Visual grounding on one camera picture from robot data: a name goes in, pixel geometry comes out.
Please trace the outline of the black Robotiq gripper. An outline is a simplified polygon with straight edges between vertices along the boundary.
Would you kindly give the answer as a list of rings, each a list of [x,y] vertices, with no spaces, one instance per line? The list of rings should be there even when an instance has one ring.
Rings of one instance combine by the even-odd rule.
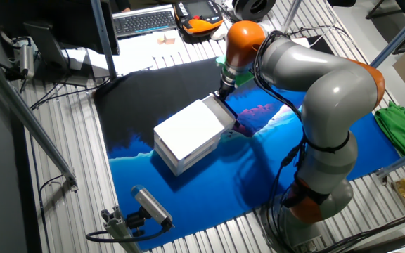
[[[224,100],[225,103],[230,104],[230,98],[227,98],[231,93],[236,90],[236,85],[234,83],[228,83],[225,81],[220,81],[219,90],[215,92],[215,96],[219,100]]]

